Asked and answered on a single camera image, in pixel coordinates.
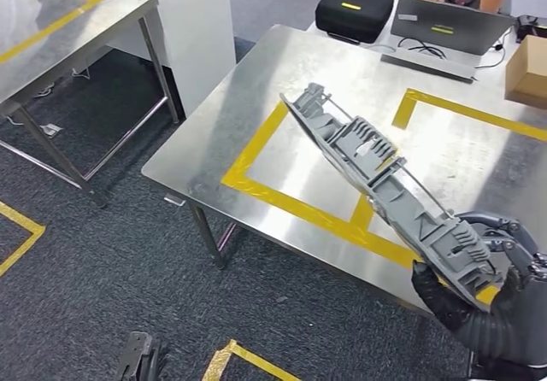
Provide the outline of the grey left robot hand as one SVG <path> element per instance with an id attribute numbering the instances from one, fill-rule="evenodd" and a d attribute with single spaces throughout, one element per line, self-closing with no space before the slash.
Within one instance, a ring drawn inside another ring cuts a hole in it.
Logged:
<path id="1" fill-rule="evenodd" d="M 159 338 L 147 332 L 132 331 L 121 355 L 114 380 L 159 380 L 168 352 L 168 346 Z"/>

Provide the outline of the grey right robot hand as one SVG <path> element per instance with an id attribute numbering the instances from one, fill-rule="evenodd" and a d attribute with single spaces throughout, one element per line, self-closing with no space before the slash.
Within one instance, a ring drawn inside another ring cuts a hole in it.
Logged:
<path id="1" fill-rule="evenodd" d="M 546 255 L 520 221 L 496 214 L 467 212 L 461 219 L 482 224 L 513 239 L 518 260 L 489 311 L 471 306 L 440 284 L 425 263 L 413 263 L 414 290 L 456 339 L 481 358 L 524 372 L 546 367 Z"/>

